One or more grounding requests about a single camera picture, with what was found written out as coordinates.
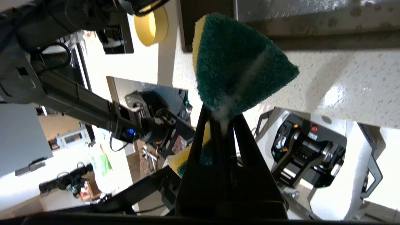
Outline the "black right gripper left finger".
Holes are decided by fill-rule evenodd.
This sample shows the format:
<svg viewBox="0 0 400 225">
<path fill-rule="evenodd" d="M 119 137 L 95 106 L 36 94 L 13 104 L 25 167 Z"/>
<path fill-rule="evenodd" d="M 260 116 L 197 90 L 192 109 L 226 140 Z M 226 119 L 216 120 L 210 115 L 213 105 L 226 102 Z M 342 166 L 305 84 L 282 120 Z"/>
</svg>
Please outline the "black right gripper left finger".
<svg viewBox="0 0 400 225">
<path fill-rule="evenodd" d="M 211 165 L 200 163 L 207 122 L 210 123 L 211 132 Z M 218 206 L 230 196 L 227 150 L 220 123 L 212 117 L 211 110 L 203 105 L 176 196 L 175 214 L 177 216 L 222 216 Z"/>
</svg>

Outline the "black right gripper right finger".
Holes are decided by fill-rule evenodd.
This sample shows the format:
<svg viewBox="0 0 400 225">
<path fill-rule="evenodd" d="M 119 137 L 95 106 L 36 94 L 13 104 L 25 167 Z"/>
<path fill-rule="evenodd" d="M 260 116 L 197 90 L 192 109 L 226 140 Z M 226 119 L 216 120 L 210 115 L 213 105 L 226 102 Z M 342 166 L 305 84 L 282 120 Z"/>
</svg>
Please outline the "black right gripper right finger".
<svg viewBox="0 0 400 225">
<path fill-rule="evenodd" d="M 287 219 L 285 199 L 242 114 L 228 126 L 226 155 L 234 215 Z"/>
</svg>

